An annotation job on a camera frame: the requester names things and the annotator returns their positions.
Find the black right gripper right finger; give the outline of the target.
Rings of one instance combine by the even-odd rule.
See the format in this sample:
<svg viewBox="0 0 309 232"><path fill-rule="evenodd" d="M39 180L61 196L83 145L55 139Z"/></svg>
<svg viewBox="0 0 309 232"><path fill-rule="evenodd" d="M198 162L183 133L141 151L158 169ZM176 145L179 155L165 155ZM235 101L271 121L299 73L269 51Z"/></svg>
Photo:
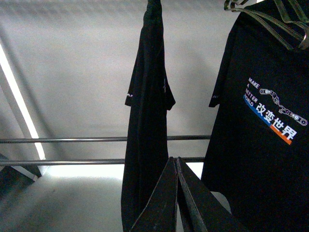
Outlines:
<svg viewBox="0 0 309 232"><path fill-rule="evenodd" d="M190 167L178 157L178 205L185 232L247 232L205 187Z"/></svg>

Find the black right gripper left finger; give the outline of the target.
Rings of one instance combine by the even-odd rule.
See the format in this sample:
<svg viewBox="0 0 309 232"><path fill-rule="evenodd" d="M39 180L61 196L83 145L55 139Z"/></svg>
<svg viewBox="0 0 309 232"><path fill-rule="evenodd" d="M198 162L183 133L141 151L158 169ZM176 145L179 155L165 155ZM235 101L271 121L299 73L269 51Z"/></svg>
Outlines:
<svg viewBox="0 0 309 232"><path fill-rule="evenodd" d="M177 225L178 174L174 158L166 166L151 197L130 229L132 232L175 232Z"/></svg>

